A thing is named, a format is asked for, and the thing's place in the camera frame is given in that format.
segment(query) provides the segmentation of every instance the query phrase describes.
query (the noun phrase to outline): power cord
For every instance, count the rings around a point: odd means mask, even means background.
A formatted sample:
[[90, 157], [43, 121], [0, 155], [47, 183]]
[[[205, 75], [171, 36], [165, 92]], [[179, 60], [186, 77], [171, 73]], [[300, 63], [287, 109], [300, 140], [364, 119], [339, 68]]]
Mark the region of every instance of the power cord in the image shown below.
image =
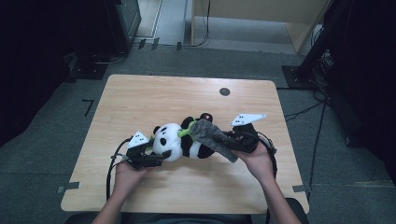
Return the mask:
[[206, 28], [206, 35], [200, 44], [192, 45], [191, 47], [201, 47], [204, 43], [206, 43], [207, 40], [209, 40], [209, 42], [210, 42], [210, 39], [209, 39], [209, 14], [210, 14], [210, 0], [207, 5], [206, 23], [205, 23], [205, 19], [203, 17], [204, 27]]
[[107, 178], [106, 178], [106, 201], [110, 198], [111, 171], [113, 170], [113, 168], [114, 168], [116, 165], [118, 165], [118, 164], [120, 164], [120, 163], [122, 163], [122, 162], [125, 162], [125, 161], [121, 161], [121, 162], [116, 163], [116, 164], [114, 164], [114, 162], [115, 162], [117, 156], [119, 155], [119, 151], [120, 151], [121, 147], [122, 147], [125, 143], [131, 141], [131, 139], [132, 139], [132, 138], [127, 138], [127, 139], [123, 140], [123, 141], [120, 143], [120, 145], [117, 147], [116, 152], [114, 153], [114, 155], [111, 157], [111, 163], [110, 163], [110, 166], [108, 167], [108, 173], [107, 173]]
[[317, 103], [317, 104], [315, 104], [315, 105], [312, 105], [312, 106], [309, 106], [308, 108], [306, 108], [306, 109], [304, 109], [304, 110], [302, 110], [302, 111], [300, 111], [300, 112], [285, 115], [285, 116], [284, 116], [285, 118], [293, 116], [293, 117], [290, 118], [290, 119], [286, 119], [286, 122], [288, 122], [289, 120], [292, 120], [292, 119], [297, 118], [299, 115], [308, 112], [308, 111], [311, 110], [312, 108], [317, 107], [318, 105], [321, 105], [321, 104], [323, 104], [324, 102], [325, 102], [325, 101], [320, 101], [319, 103]]
[[[322, 112], [321, 112], [321, 115], [320, 115], [320, 122], [319, 122], [317, 137], [316, 137], [315, 145], [314, 145], [314, 153], [313, 153], [313, 155], [312, 155], [311, 172], [310, 172], [310, 174], [309, 174], [309, 183], [308, 183], [309, 188], [311, 188], [311, 189], [312, 189], [312, 180], [313, 180], [313, 177], [314, 177], [315, 159], [316, 159], [316, 157], [317, 157], [318, 140], [319, 140], [319, 136], [320, 136], [320, 131], [321, 131], [321, 128], [322, 128], [322, 124], [323, 124], [323, 118], [324, 118], [324, 111], [325, 111], [325, 108], [326, 108], [326, 104], [323, 104]], [[309, 191], [309, 192], [307, 193], [307, 196], [306, 196], [308, 202], [309, 202], [310, 197], [311, 197], [311, 192]]]

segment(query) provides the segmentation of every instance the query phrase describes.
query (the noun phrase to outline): black cable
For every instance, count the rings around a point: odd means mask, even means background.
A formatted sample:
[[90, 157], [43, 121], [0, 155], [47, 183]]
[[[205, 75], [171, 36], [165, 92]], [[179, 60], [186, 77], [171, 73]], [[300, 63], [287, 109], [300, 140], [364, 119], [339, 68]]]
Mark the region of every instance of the black cable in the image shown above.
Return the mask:
[[324, 103], [324, 101], [321, 101], [321, 102], [319, 102], [319, 103], [317, 103], [317, 104], [315, 104], [315, 105], [312, 105], [312, 106], [310, 106], [310, 107], [308, 107], [308, 108], [306, 108], [306, 109], [304, 109], [304, 110], [302, 110], [302, 111], [300, 111], [300, 112], [292, 113], [292, 114], [289, 114], [289, 115], [285, 115], [284, 117], [287, 118], [287, 117], [290, 117], [290, 116], [294, 116], [294, 117], [292, 117], [291, 119], [295, 119], [295, 118], [297, 118], [297, 116], [299, 116], [299, 115], [301, 115], [301, 114], [304, 114], [304, 113], [308, 112], [310, 109], [312, 109], [312, 108], [314, 108], [314, 107], [316, 107], [316, 106], [318, 106], [318, 105], [321, 105], [321, 104], [323, 104], [323, 103]]
[[122, 61], [122, 59], [125, 58], [125, 56], [126, 56], [126, 53], [123, 53], [122, 56], [121, 56], [119, 59], [117, 59], [116, 61], [113, 61], [113, 62], [104, 62], [104, 63], [101, 63], [101, 62], [94, 62], [94, 63], [98, 63], [98, 64], [113, 64], [113, 63], [119, 63], [120, 61]]
[[[324, 111], [326, 109], [326, 104], [323, 104], [323, 108], [322, 108], [322, 112], [321, 112], [321, 116], [320, 116], [320, 122], [319, 122], [319, 127], [318, 127], [318, 132], [317, 132], [317, 138], [315, 140], [315, 145], [314, 145], [314, 153], [312, 155], [312, 162], [311, 162], [311, 172], [309, 175], [309, 188], [312, 189], [312, 179], [314, 177], [314, 168], [315, 168], [315, 159], [317, 157], [317, 149], [318, 149], [318, 140], [319, 140], [319, 136], [320, 136], [320, 131], [321, 131], [321, 127], [323, 124], [323, 117], [324, 117]], [[309, 191], [307, 193], [307, 200], [309, 202], [309, 198], [311, 197], [311, 192]]]
[[207, 5], [206, 23], [204, 20], [204, 26], [206, 28], [206, 35], [205, 35], [204, 39], [201, 41], [201, 43], [199, 43], [198, 45], [192, 45], [191, 47], [201, 47], [204, 43], [206, 43], [207, 40], [209, 40], [209, 14], [210, 14], [210, 0]]
[[114, 155], [111, 157], [111, 163], [110, 163], [110, 166], [108, 167], [108, 173], [107, 173], [107, 178], [106, 178], [106, 201], [110, 198], [111, 171], [113, 170], [114, 166], [116, 166], [116, 165], [118, 164], [118, 163], [117, 163], [117, 164], [114, 165], [114, 161], [116, 160], [117, 154], [119, 153], [121, 147], [122, 147], [125, 143], [131, 141], [131, 139], [132, 139], [132, 138], [127, 138], [127, 139], [123, 140], [123, 141], [120, 143], [119, 147], [117, 147], [116, 152], [114, 153]]

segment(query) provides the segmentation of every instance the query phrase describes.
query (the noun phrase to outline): forearm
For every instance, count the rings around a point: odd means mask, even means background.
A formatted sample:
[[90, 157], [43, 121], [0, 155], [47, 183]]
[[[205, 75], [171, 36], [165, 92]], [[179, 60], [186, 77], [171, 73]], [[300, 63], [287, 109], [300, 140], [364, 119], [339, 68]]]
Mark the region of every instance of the forearm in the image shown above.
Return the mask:
[[115, 224], [120, 215], [120, 210], [122, 208], [125, 199], [119, 197], [118, 195], [111, 195], [111, 197], [106, 202], [102, 211], [96, 217], [92, 224]]
[[262, 186], [271, 213], [271, 218], [274, 219], [274, 222], [278, 224], [300, 223], [297, 216], [295, 216], [294, 212], [291, 210], [275, 179], [267, 178], [259, 180], [259, 182]]

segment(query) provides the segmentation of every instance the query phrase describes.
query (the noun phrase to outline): stuffed panda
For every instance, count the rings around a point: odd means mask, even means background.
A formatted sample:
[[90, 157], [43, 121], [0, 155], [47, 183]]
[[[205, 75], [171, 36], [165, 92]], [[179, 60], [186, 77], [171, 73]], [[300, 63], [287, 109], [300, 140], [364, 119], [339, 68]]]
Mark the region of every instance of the stuffed panda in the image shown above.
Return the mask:
[[212, 122], [213, 117], [204, 113], [198, 119], [188, 117], [181, 125], [168, 123], [157, 126], [154, 129], [154, 142], [152, 150], [157, 155], [167, 155], [165, 161], [175, 161], [182, 156], [192, 159], [205, 159], [210, 157], [214, 151], [203, 144], [194, 141], [190, 134], [190, 126], [199, 119], [207, 119]]

